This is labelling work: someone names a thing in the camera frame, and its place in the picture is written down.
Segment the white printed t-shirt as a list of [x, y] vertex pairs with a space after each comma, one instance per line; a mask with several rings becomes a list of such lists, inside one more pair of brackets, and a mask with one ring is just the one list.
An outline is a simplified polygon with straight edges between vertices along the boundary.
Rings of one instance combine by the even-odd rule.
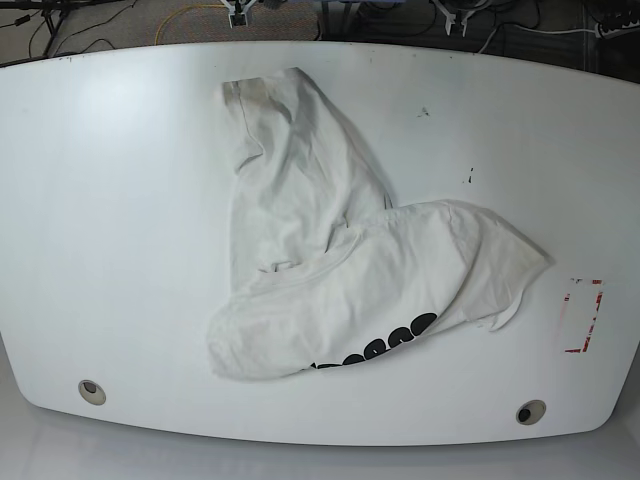
[[494, 212], [396, 207], [335, 107], [297, 68], [223, 83], [230, 296], [213, 373], [239, 381], [349, 366], [471, 322], [498, 330], [549, 266]]

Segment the white power strip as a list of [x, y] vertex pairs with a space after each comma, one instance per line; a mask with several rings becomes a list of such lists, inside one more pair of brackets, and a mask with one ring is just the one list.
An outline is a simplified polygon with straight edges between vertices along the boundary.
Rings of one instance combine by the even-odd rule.
[[596, 26], [596, 37], [610, 39], [639, 31], [639, 11], [627, 10], [605, 16]]

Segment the black tripod stand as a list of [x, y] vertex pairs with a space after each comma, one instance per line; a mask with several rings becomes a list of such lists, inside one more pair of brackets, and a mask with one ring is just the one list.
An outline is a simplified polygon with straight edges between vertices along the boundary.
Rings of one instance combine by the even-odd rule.
[[[23, 12], [23, 15], [14, 19], [11, 23], [2, 24], [1, 28], [18, 28], [29, 23], [32, 18], [39, 17], [39, 24], [31, 34], [27, 44], [27, 58], [29, 60], [46, 58], [63, 23], [77, 6], [78, 3], [76, 1], [69, 0], [2, 1], [2, 11], [15, 10]], [[49, 37], [42, 53], [35, 55], [33, 50], [34, 41], [37, 34], [43, 29], [48, 32]]]

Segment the red tape rectangle marking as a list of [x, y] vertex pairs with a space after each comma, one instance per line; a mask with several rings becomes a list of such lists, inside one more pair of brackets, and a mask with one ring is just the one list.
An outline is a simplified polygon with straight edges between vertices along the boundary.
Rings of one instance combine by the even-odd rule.
[[604, 281], [571, 278], [563, 299], [559, 322], [559, 346], [564, 354], [581, 354], [588, 350], [595, 330]]

